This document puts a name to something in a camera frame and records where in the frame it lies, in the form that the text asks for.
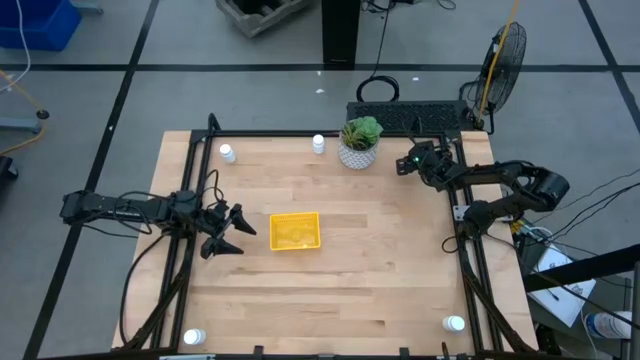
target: white bottle cap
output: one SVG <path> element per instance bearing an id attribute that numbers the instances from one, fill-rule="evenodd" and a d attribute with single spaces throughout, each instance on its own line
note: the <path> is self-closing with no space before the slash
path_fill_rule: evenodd
<path id="1" fill-rule="evenodd" d="M 229 144 L 222 144 L 220 146 L 220 154 L 228 155 L 231 152 L 231 146 Z"/>
<path id="2" fill-rule="evenodd" d="M 322 135 L 315 135 L 313 137 L 313 144 L 314 145 L 322 145 L 324 144 L 324 136 Z"/>
<path id="3" fill-rule="evenodd" d="M 200 330 L 200 329 L 191 329 L 191 330 L 187 330 L 187 332 L 184 333 L 184 343 L 187 345 L 199 345 L 202 344 L 204 342 L 204 339 L 207 338 L 207 334 L 204 332 L 204 330 Z"/>
<path id="4" fill-rule="evenodd" d="M 460 316 L 447 316 L 442 321 L 442 325 L 446 330 L 449 331 L 462 331 L 464 330 L 464 319 Z"/>

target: potted plant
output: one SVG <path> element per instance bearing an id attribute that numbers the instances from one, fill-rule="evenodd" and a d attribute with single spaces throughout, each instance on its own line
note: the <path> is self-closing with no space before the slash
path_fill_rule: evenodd
<path id="1" fill-rule="evenodd" d="M 351 169 L 369 167 L 378 154 L 382 130 L 382 126 L 372 116 L 348 121 L 340 131 L 340 161 Z"/>

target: green plant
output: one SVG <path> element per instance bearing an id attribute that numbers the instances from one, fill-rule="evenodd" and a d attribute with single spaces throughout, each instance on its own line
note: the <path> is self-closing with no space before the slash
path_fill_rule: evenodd
<path id="1" fill-rule="evenodd" d="M 378 142 L 382 130 L 373 116 L 353 119 L 342 128 L 342 142 L 353 150 L 368 150 Z"/>

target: black floor line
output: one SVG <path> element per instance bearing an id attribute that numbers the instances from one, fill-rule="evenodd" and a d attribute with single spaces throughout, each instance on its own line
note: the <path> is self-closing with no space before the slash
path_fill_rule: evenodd
<path id="1" fill-rule="evenodd" d="M 93 162 L 93 166 L 91 167 L 91 171 L 89 172 L 85 190 L 93 191 L 98 184 L 98 179 L 100 178 L 100 173 L 104 166 L 104 161 L 109 150 L 109 145 L 111 144 L 111 139 L 113 138 L 113 133 L 115 131 L 116 125 L 118 124 L 120 113 L 122 112 L 122 107 L 124 106 L 124 102 L 129 92 L 129 87 L 131 86 L 133 75 L 135 74 L 136 66 L 138 64 L 138 61 L 140 60 L 140 55 L 142 54 L 144 43 L 147 40 L 149 29 L 151 27 L 151 23 L 153 22 L 153 17 L 155 16 L 156 10 L 158 8 L 158 2 L 159 0 L 151 0 L 151 3 L 149 4 L 147 15 L 145 16 L 142 28 L 140 29 L 138 40 L 136 41 L 133 53 L 131 54 L 129 65 L 127 65 L 124 79 L 122 80 L 122 84 L 120 85 L 120 91 L 118 92 L 118 96 L 116 97 L 111 115 L 109 116 L 104 134 L 102 135 L 102 141 L 100 141 L 100 146 L 98 147 L 98 152 Z M 81 228 L 81 226 L 76 225 L 71 227 L 71 229 L 69 230 L 67 239 L 62 248 L 62 253 L 60 255 L 60 258 L 58 259 L 58 264 L 56 265 L 56 269 L 53 273 L 53 278 L 51 279 L 51 283 L 49 284 L 49 288 L 47 289 L 47 294 L 45 295 L 44 302 L 42 304 L 42 307 L 40 308 L 40 313 L 38 314 L 38 318 L 31 333 L 31 337 L 29 338 L 29 343 L 27 344 L 27 348 L 23 357 L 24 359 L 31 360 L 38 357 L 40 347 L 42 346 L 42 342 L 44 341 L 47 333 L 47 328 L 49 327 L 49 322 L 51 321 L 51 316 L 53 315 L 56 303 L 58 302 L 58 297 L 60 295 L 60 291 L 62 290 L 64 279 L 67 275 L 67 271 L 69 270 L 69 266 L 71 265 L 73 253 L 75 252 L 76 245 L 80 237 Z"/>
<path id="2" fill-rule="evenodd" d="M 136 71 L 157 72 L 261 72 L 261 71 L 372 71 L 374 64 L 138 64 Z M 482 65 L 473 64 L 380 64 L 379 71 L 479 72 Z M 22 71 L 24 64 L 0 64 L 5 71 Z M 31 71 L 127 71 L 128 64 L 33 64 Z M 523 73 L 593 73 L 640 72 L 640 65 L 523 65 Z"/>
<path id="3" fill-rule="evenodd" d="M 596 20 L 596 17 L 593 14 L 593 10 L 591 10 L 591 6 L 589 6 L 589 3 L 587 2 L 587 0 L 579 0 L 578 2 L 580 3 L 580 7 L 584 12 L 584 16 L 587 18 L 587 22 L 589 23 L 589 26 L 591 27 L 593 36 L 596 38 L 596 41 L 598 42 L 598 46 L 600 46 L 602 55 L 604 55 L 605 60 L 607 60 L 607 64 L 612 68 L 613 78 L 616 81 L 616 85 L 618 85 L 618 90 L 620 90 L 620 95 L 622 95 L 622 98 L 624 99 L 624 103 L 627 105 L 627 109 L 631 114 L 631 118 L 633 119 L 633 122 L 636 124 L 636 128 L 640 132 L 640 110 L 638 109 L 638 103 L 636 102 L 635 96 L 633 96 L 633 93 L 629 89 L 629 85 L 627 84 L 627 81 L 624 78 L 624 75 L 622 74 L 622 71 L 621 71 L 621 69 L 623 68 L 635 69 L 637 68 L 637 66 L 636 65 L 624 66 L 624 67 L 618 66 L 618 62 L 616 61 L 616 58 L 613 56 L 613 52 L 611 51 L 611 48 L 609 47 L 609 44 L 607 43 L 607 40 L 605 39 L 604 34 L 600 29 L 600 25 L 598 25 L 598 21 Z"/>

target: white paper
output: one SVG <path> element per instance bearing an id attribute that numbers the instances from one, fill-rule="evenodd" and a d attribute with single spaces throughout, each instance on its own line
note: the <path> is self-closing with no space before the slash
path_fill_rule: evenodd
<path id="1" fill-rule="evenodd" d="M 571 259 L 558 251 L 558 248 L 554 245 L 549 245 L 549 248 L 544 252 L 538 261 L 536 270 L 545 271 L 554 267 L 570 264 Z M 569 290 L 584 296 L 589 297 L 593 287 L 596 285 L 596 281 L 591 279 L 576 284 L 565 285 Z M 555 295 L 559 300 L 556 300 L 551 293 Z M 568 327 L 573 326 L 576 318 L 580 314 L 580 309 L 584 305 L 584 301 L 578 299 L 567 291 L 560 287 L 549 288 L 547 290 L 538 290 L 530 292 L 531 296 L 538 304 L 542 305 L 550 313 L 555 315 Z"/>

